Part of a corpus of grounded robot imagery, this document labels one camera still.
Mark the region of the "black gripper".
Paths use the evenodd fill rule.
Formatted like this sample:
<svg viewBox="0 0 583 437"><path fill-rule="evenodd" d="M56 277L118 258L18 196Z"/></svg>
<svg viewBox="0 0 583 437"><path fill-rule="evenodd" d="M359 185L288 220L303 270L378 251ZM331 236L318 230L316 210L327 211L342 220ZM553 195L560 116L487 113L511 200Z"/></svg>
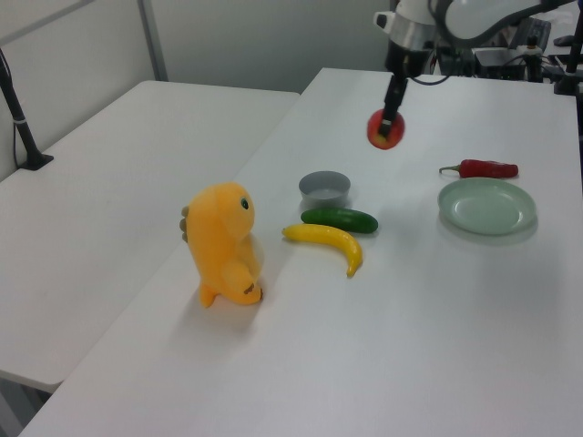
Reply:
<svg viewBox="0 0 583 437"><path fill-rule="evenodd" d="M382 137L389 137L393 130L398 110L404 99L407 78L423 74L430 54L430 49L417 51L403 48L392 40L388 42L385 67L393 74L393 77L384 98L384 109L379 126L379 134Z"/></svg>

